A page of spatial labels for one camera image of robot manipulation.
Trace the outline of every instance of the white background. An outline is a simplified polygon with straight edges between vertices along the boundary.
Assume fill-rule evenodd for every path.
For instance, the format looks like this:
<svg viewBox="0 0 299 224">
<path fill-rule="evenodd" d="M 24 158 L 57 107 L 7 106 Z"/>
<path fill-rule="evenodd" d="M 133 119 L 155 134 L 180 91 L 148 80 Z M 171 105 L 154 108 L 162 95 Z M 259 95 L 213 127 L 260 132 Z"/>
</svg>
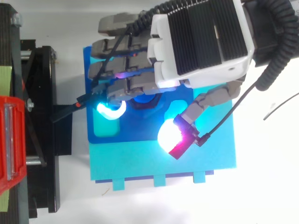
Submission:
<svg viewBox="0 0 299 224">
<path fill-rule="evenodd" d="M 159 0 L 10 0 L 23 15 L 22 39 L 36 39 L 58 54 L 57 102 L 72 104 L 84 94 L 83 47 L 101 38 L 101 17 L 139 12 Z M 38 210 L 33 224 L 267 224 L 299 223 L 299 97 L 267 121 L 263 117 L 299 91 L 299 60 L 292 60 L 267 91 L 254 90 L 234 113 L 237 168 L 215 171 L 206 183 L 191 177 L 126 182 L 113 192 L 111 183 L 90 181 L 86 112 L 73 115 L 72 156 L 59 157 L 61 208 Z M 244 92 L 264 68 L 253 64 Z"/>
</svg>

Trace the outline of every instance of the blue board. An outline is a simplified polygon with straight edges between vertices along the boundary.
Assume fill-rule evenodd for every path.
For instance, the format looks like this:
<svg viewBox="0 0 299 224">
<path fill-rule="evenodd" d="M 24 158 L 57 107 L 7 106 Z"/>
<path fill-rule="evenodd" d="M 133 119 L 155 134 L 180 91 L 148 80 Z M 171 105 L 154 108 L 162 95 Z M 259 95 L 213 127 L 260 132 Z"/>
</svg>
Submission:
<svg viewBox="0 0 299 224">
<path fill-rule="evenodd" d="M 84 49 L 86 92 L 91 47 Z M 204 182 L 206 171 L 235 168 L 233 118 L 230 117 L 202 147 L 192 145 L 176 160 L 157 142 L 157 133 L 165 119 L 174 118 L 193 101 L 193 96 L 211 87 L 196 90 L 183 86 L 163 94 L 159 107 L 148 111 L 134 111 L 128 107 L 116 121 L 104 120 L 91 106 L 87 107 L 87 128 L 90 151 L 91 180 L 112 181 L 114 190 L 124 189 L 126 180 L 154 179 L 154 186 L 164 186 L 165 178 L 193 175 L 195 183 Z M 227 102 L 208 108 L 196 121 L 198 130 L 210 131 L 232 107 Z"/>
</svg>

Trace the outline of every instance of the light blue tab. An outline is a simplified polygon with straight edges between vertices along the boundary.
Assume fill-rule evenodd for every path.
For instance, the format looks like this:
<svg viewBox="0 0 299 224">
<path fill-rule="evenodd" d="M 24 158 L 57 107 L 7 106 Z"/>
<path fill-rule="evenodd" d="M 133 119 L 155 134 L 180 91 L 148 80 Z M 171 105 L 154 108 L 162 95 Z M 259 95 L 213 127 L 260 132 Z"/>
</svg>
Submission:
<svg viewBox="0 0 299 224">
<path fill-rule="evenodd" d="M 193 173 L 193 182 L 194 183 L 205 183 L 206 182 L 205 172 L 194 172 Z"/>
<path fill-rule="evenodd" d="M 154 186 L 155 187 L 166 186 L 166 176 L 165 175 L 154 175 Z"/>
<path fill-rule="evenodd" d="M 125 189 L 125 178 L 113 179 L 113 190 L 124 190 Z"/>
</svg>

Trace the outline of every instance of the red container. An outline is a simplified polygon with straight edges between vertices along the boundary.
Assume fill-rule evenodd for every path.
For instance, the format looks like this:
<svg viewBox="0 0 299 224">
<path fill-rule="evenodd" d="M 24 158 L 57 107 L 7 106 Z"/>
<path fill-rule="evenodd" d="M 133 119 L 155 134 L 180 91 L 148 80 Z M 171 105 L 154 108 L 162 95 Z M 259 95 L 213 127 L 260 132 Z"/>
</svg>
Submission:
<svg viewBox="0 0 299 224">
<path fill-rule="evenodd" d="M 0 195 L 26 173 L 25 103 L 0 96 Z"/>
</svg>

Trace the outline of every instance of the screw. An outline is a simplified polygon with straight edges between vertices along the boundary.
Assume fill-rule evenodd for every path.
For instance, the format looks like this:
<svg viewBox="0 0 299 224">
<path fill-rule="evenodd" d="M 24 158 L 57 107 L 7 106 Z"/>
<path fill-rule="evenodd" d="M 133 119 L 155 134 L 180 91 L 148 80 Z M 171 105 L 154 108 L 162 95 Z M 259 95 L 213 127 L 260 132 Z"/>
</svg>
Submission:
<svg viewBox="0 0 299 224">
<path fill-rule="evenodd" d="M 31 112 L 33 107 L 34 107 L 34 103 L 33 103 L 32 100 L 29 98 L 29 99 L 27 100 L 27 110 L 28 110 L 29 112 Z"/>
<path fill-rule="evenodd" d="M 11 18 L 11 24 L 18 28 L 21 27 L 23 25 L 22 15 L 20 13 L 13 14 Z"/>
<path fill-rule="evenodd" d="M 52 56 L 53 60 L 57 60 L 57 52 L 56 51 L 52 51 L 51 56 Z"/>
</svg>

